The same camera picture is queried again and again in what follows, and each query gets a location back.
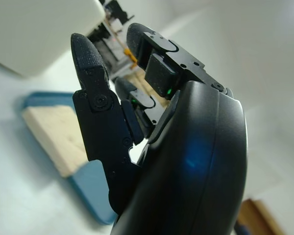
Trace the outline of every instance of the white table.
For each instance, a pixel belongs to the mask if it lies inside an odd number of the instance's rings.
[[[22,78],[0,65],[0,235],[108,235],[69,182],[42,154],[20,117],[20,98],[33,91],[80,88],[71,52],[44,74]],[[143,146],[134,149],[136,156]]]

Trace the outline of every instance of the robotic hand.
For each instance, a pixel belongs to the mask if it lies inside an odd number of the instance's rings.
[[[102,162],[112,235],[228,235],[246,177],[246,125],[239,101],[177,43],[132,24],[127,43],[166,110],[125,81],[109,89],[96,48],[71,37],[82,89],[73,101],[88,160]],[[148,138],[137,164],[129,149]]]

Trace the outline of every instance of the wooden board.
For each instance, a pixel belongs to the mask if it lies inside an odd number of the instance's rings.
[[[69,106],[27,107],[23,118],[62,177],[88,162],[75,112]]]

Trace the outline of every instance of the blue foam mat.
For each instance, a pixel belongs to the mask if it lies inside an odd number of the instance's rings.
[[[23,109],[28,106],[67,105],[75,110],[72,95],[73,93],[35,92],[25,98]],[[100,161],[88,162],[68,177],[68,180],[96,221],[101,224],[115,221],[117,214],[109,204],[109,188]]]

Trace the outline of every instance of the white wall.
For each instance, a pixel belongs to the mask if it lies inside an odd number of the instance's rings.
[[[249,161],[252,161],[253,156],[262,159],[280,177],[277,184],[254,194],[253,197],[265,203],[285,234],[294,235],[294,145],[289,138],[282,135],[281,138],[272,138],[251,152]],[[268,177],[272,175],[259,179],[260,184],[263,180],[268,180]]]
[[[286,234],[294,235],[294,0],[211,1],[162,32],[242,102],[246,196],[263,199]]]
[[[123,31],[119,34],[124,41],[127,28],[131,23],[140,23],[160,31],[177,16],[172,5],[163,0],[118,0],[118,3],[123,11],[127,12],[128,17],[135,15],[123,26]]]

